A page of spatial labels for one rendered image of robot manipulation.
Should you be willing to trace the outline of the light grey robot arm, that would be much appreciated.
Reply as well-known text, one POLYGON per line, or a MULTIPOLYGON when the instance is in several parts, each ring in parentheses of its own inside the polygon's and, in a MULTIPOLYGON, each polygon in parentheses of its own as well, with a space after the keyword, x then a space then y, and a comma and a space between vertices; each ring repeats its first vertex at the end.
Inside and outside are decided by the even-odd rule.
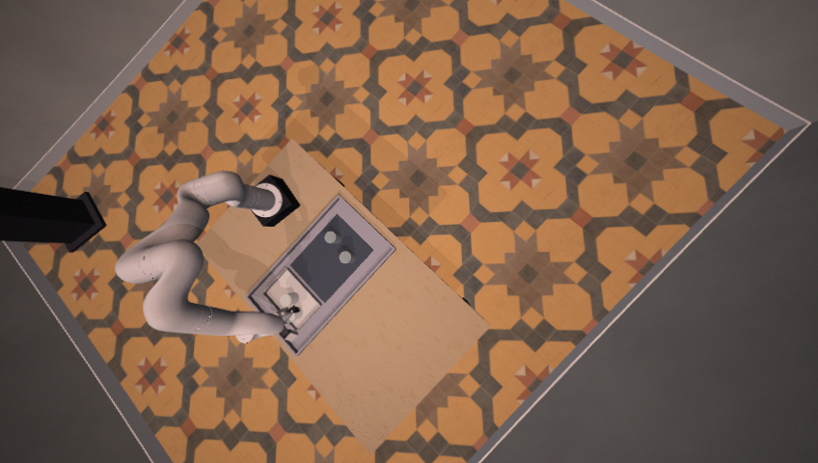
POLYGON ((260 217, 271 217, 282 207, 283 197, 276 186, 242 183, 241 177, 230 171, 183 183, 177 191, 177 209, 168 220, 118 259, 115 271, 125 282, 144 284, 158 280, 143 304, 144 316, 152 328, 236 336, 242 343, 279 333, 289 341, 298 336, 298 332, 286 328, 280 316, 272 313, 233 312, 188 301, 204 263, 203 252, 194 241, 208 223, 209 212, 205 208, 226 202, 233 207, 252 209, 260 217))

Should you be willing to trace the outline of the clear glass jar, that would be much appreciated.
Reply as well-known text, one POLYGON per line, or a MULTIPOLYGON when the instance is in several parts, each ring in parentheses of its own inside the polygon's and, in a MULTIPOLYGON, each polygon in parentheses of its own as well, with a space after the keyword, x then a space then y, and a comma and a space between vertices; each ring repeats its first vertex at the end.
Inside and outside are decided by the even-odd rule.
POLYGON ((293 304, 296 304, 299 301, 299 295, 296 292, 291 292, 288 294, 282 295, 280 299, 280 303, 282 306, 287 307, 293 304))
POLYGON ((293 314, 293 315, 292 315, 292 316, 291 316, 291 317, 288 319, 287 323, 290 323, 290 322, 295 321, 295 320, 297 320, 297 319, 299 319, 299 318, 301 318, 301 317, 302 317, 302 315, 303 315, 303 310, 302 310, 300 307, 298 307, 298 308, 300 309, 300 312, 298 312, 298 313, 294 313, 294 314, 293 314))
MULTIPOLYGON (((348 252, 348 251, 347 251, 347 252, 348 252)), ((354 261, 355 261, 355 259, 356 259, 356 255, 355 255, 355 253, 353 253, 353 252, 348 252, 348 253, 347 253, 347 252, 346 252, 346 251, 341 252, 341 254, 340 254, 340 261, 341 261, 342 263, 352 263, 352 262, 354 262, 354 261)))
POLYGON ((326 232, 324 238, 327 243, 334 242, 332 244, 339 244, 341 242, 341 235, 338 232, 334 233, 332 231, 328 231, 326 232))

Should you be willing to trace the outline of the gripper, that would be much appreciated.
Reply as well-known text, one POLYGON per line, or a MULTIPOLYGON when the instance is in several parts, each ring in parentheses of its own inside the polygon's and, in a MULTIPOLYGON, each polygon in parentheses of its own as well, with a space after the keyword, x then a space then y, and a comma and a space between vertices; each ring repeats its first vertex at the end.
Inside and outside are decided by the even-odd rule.
POLYGON ((289 319, 289 318, 290 318, 290 317, 291 317, 291 316, 292 316, 294 313, 298 313, 298 312, 300 312, 299 308, 297 308, 297 307, 295 307, 295 306, 293 305, 291 308, 286 307, 286 308, 283 308, 283 309, 281 309, 281 310, 278 310, 278 311, 276 311, 274 314, 276 314, 276 315, 280 316, 280 317, 281 317, 281 318, 284 320, 285 324, 287 324, 288 319, 289 319), (292 313, 290 313, 291 311, 292 311, 292 313))

